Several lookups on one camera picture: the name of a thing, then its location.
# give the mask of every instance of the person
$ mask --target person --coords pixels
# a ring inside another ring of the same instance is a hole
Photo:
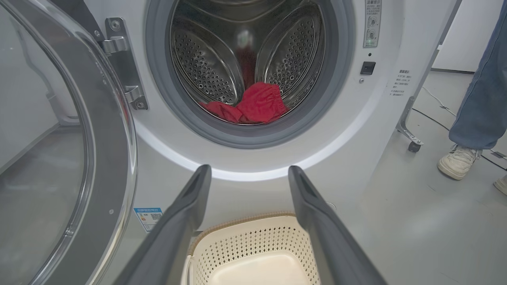
[[[456,143],[438,162],[445,175],[461,180],[479,159],[482,150],[491,149],[507,129],[507,0],[461,103],[449,139]],[[507,195],[507,175],[494,183]]]

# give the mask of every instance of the perforated basket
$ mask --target perforated basket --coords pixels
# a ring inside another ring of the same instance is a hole
[[[290,212],[237,220],[190,246],[182,285],[318,285],[308,233]]]

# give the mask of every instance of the door glass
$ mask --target door glass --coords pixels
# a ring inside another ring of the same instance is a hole
[[[80,197],[83,130],[64,79],[0,6],[0,276],[28,284],[61,244]]]

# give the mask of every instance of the white sneaker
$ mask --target white sneaker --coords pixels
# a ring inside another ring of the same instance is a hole
[[[500,192],[504,193],[507,195],[507,175],[505,175],[504,177],[498,179],[497,181],[495,181],[495,183],[493,183],[493,185],[498,189],[500,190]]]
[[[482,150],[474,150],[455,145],[448,155],[440,159],[439,170],[456,180],[461,180],[470,170],[472,164],[481,157]]]

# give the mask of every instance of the black cable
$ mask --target black cable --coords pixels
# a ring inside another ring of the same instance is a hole
[[[428,119],[430,119],[430,120],[434,121],[435,123],[437,123],[437,124],[441,125],[444,129],[446,129],[447,131],[449,131],[449,129],[448,129],[446,126],[442,125],[440,122],[438,122],[437,120],[433,119],[432,117],[430,117],[430,116],[426,115],[425,113],[423,113],[423,112],[421,112],[421,111],[419,111],[419,110],[417,110],[417,109],[414,109],[414,108],[412,108],[412,110],[414,110],[414,111],[418,112],[419,114],[421,114],[421,115],[423,115],[423,116],[427,117]],[[493,161],[491,161],[489,158],[485,157],[484,155],[482,155],[482,154],[481,154],[481,156],[482,156],[482,157],[484,157],[484,159],[486,159],[487,161],[489,161],[489,162],[493,163],[494,165],[496,165],[496,166],[500,167],[501,169],[503,169],[503,170],[507,170],[507,169],[505,169],[505,168],[501,167],[500,165],[498,165],[498,164],[494,163]]]

